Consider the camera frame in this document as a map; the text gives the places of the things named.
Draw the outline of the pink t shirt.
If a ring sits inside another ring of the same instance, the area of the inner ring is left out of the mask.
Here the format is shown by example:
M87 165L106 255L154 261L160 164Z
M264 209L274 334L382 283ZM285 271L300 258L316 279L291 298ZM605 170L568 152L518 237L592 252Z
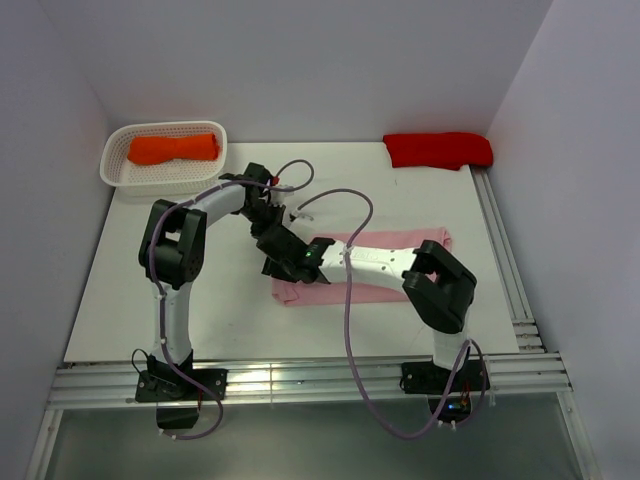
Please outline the pink t shirt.
M433 240L446 250L452 250L453 240L445 227L403 231L364 231L358 235L357 246L387 249L417 248L424 240ZM271 295L286 307L340 305L344 303L346 285L289 283L278 279L271 281ZM355 283L352 303L407 302L407 297L398 291L373 285Z

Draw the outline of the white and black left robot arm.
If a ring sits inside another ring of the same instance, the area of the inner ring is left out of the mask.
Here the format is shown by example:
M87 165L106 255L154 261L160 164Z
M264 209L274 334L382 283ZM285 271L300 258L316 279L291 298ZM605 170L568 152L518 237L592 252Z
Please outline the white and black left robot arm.
M214 186L181 201L158 200L144 230L138 261L153 285L157 328L145 355L136 391L138 401L224 398L224 370L196 370L189 334L191 290L204 265L207 229L228 215L242 215L259 239L283 226L285 207L277 193L297 189L280 181L284 171L271 173L250 163L240 174L224 174Z

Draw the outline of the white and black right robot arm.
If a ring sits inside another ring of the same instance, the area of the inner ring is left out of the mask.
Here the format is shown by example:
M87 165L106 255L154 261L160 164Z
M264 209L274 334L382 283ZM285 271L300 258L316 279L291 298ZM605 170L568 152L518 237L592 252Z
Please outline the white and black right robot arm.
M272 295L288 307L408 301L433 331L433 378L452 390L468 374L462 360L477 279L450 251L443 228L367 232L304 242L284 226L257 240Z

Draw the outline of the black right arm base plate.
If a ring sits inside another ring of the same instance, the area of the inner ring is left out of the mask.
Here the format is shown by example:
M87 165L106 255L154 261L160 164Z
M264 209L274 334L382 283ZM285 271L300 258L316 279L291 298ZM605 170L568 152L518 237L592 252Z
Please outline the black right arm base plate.
M400 388L405 394L442 395L449 380L450 371L436 366L432 361L405 362L401 364ZM464 390L480 393L491 388L479 360L467 360L456 372L450 393Z

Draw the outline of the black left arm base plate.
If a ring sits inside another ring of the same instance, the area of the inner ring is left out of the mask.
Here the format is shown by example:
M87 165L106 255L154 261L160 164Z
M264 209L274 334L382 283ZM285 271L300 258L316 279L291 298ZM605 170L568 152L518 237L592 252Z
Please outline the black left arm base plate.
M226 369L196 369L187 375L223 400L227 385ZM210 400L200 387L177 375L173 370L149 373L144 370L138 378L134 399L138 403Z

